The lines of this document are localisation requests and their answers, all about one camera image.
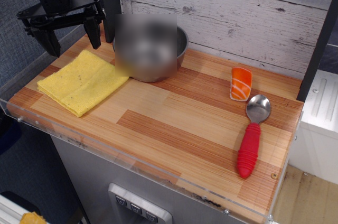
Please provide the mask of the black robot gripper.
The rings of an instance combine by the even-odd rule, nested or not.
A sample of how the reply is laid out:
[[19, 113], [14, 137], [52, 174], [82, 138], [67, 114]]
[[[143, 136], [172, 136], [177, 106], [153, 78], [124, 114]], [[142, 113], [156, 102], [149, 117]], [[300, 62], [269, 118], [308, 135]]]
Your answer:
[[55, 29], [83, 24], [85, 32], [94, 49], [101, 46], [100, 26], [105, 13], [100, 0], [40, 0], [32, 7], [17, 13], [26, 27], [45, 51], [59, 57], [61, 46], [54, 33]]

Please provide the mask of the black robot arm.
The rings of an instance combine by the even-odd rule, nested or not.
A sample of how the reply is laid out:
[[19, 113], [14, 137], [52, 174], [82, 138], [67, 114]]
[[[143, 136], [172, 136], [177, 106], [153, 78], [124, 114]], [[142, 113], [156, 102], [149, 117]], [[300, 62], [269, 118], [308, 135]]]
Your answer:
[[54, 30], [83, 25], [94, 49], [101, 45], [99, 24], [106, 18], [100, 0], [40, 0], [17, 13], [27, 35], [34, 37], [54, 57], [61, 46]]

